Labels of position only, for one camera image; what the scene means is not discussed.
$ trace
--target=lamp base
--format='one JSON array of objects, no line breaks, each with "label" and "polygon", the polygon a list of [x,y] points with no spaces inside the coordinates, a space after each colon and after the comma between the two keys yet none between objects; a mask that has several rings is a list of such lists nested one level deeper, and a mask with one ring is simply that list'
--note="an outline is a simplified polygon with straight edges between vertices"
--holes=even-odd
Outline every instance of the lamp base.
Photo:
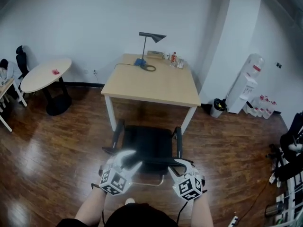
[{"label": "lamp base", "polygon": [[144,66],[145,64],[146,64],[145,59],[141,59],[141,58],[137,58],[135,63],[134,63],[135,66],[141,66],[141,65]]}]

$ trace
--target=round table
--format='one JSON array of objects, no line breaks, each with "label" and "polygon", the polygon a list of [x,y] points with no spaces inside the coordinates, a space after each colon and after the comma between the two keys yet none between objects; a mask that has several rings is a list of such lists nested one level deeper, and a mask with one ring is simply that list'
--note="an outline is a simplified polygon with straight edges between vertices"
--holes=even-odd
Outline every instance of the round table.
[{"label": "round table", "polygon": [[[21,90],[25,93],[32,93],[42,89],[48,105],[46,111],[51,116],[64,113],[71,105],[71,97],[68,95],[62,75],[71,67],[71,59],[57,59],[42,63],[33,68],[22,80]],[[53,74],[52,70],[58,70],[59,74]],[[63,95],[52,98],[47,86],[58,80]]]}]

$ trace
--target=wooden table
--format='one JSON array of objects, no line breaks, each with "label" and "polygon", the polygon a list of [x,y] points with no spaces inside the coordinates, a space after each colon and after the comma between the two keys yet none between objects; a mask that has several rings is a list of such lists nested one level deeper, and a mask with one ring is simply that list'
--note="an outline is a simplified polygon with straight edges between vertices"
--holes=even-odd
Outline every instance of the wooden table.
[{"label": "wooden table", "polygon": [[[9,79],[3,86],[0,87],[0,99],[4,96],[4,94],[7,92],[7,90],[9,89],[9,87],[11,85],[14,85],[15,91],[18,93],[19,98],[21,99],[24,107],[27,107],[27,103],[25,102],[21,92],[19,91],[19,88],[17,87],[15,81],[13,78]],[[0,115],[0,120],[1,122],[5,125],[5,127],[12,132],[13,130],[9,127],[9,125],[5,122],[5,120],[2,118],[2,116]]]},{"label": "wooden table", "polygon": [[[36,92],[42,89],[48,105],[46,111],[51,116],[64,113],[71,105],[71,97],[68,95],[62,75],[71,67],[71,59],[57,59],[42,63],[33,68],[21,82],[21,90],[26,93]],[[52,70],[58,70],[59,74],[53,74]],[[63,95],[52,98],[47,86],[59,80]]]},{"label": "wooden table", "polygon": [[183,134],[197,106],[201,105],[190,69],[188,66],[177,69],[171,67],[168,60],[145,57],[147,64],[156,67],[156,71],[148,72],[133,65],[136,58],[140,57],[135,54],[124,54],[121,64],[116,65],[101,91],[105,96],[113,131],[116,130],[116,119],[111,97],[118,97],[190,107],[181,125]]}]

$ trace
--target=brown floor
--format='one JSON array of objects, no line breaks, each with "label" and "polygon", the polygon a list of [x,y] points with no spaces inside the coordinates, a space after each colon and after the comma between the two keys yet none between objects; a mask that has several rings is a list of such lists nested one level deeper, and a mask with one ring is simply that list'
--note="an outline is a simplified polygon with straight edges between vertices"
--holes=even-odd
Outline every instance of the brown floor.
[{"label": "brown floor", "polygon": [[[7,119],[10,133],[0,124],[0,220],[3,226],[55,226],[72,218],[99,181],[98,169],[107,155],[112,131],[104,97],[97,88],[68,91],[73,104],[67,112],[46,114],[42,93],[27,98],[28,107],[16,104]],[[129,100],[113,101],[116,118],[127,124],[174,129],[187,108]],[[184,158],[195,162],[205,175],[216,227],[228,226],[234,212],[239,217],[250,208],[267,184],[271,163],[268,145],[278,143],[286,127],[279,115],[269,120],[224,113],[211,118],[197,111],[183,135]],[[125,195],[108,196],[105,219],[128,197],[177,219],[184,201],[172,190],[170,176],[158,188],[134,186]],[[266,205],[275,201],[276,186],[266,186],[255,206],[239,226],[262,226]],[[189,226],[192,203],[180,216]]]}]

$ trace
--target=metal cylinder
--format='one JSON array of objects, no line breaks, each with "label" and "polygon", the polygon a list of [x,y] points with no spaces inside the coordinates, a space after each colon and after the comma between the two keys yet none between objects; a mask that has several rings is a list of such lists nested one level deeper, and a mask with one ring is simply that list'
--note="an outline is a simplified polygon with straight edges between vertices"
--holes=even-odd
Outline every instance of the metal cylinder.
[{"label": "metal cylinder", "polygon": [[282,213],[283,211],[283,202],[277,202],[273,205],[267,205],[265,208],[265,217],[271,217],[277,214]]}]

